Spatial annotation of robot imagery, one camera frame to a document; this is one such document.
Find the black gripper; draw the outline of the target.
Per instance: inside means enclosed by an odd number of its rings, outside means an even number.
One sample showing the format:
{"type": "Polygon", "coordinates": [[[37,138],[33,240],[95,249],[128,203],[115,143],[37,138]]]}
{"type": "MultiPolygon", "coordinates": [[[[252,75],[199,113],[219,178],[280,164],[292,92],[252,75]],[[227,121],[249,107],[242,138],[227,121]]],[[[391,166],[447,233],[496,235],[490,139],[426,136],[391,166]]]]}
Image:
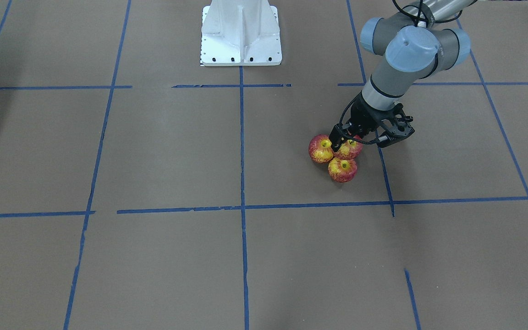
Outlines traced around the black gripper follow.
{"type": "Polygon", "coordinates": [[[329,133],[331,150],[337,152],[346,140],[368,143],[364,140],[365,136],[379,127],[377,113],[379,110],[390,110],[394,104],[395,98],[384,96],[379,92],[360,92],[350,107],[351,116],[346,122],[346,129],[343,124],[335,124],[329,133]]]}

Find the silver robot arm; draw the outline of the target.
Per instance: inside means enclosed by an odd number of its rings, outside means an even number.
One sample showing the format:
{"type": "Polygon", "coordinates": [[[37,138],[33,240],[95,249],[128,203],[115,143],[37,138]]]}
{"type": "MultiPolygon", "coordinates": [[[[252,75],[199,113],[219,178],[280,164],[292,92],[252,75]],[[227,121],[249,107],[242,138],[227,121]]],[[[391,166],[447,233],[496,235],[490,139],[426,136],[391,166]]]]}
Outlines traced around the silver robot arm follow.
{"type": "Polygon", "coordinates": [[[329,134],[337,152],[346,142],[365,144],[364,137],[382,129],[371,140],[385,148],[412,136],[413,118],[406,115],[400,99],[418,80],[456,67],[471,52],[469,35],[460,29],[434,29],[452,22],[472,0],[418,0],[409,5],[395,3],[391,17],[373,17],[361,29],[360,45],[381,62],[345,111],[350,119],[340,119],[329,134]]]}

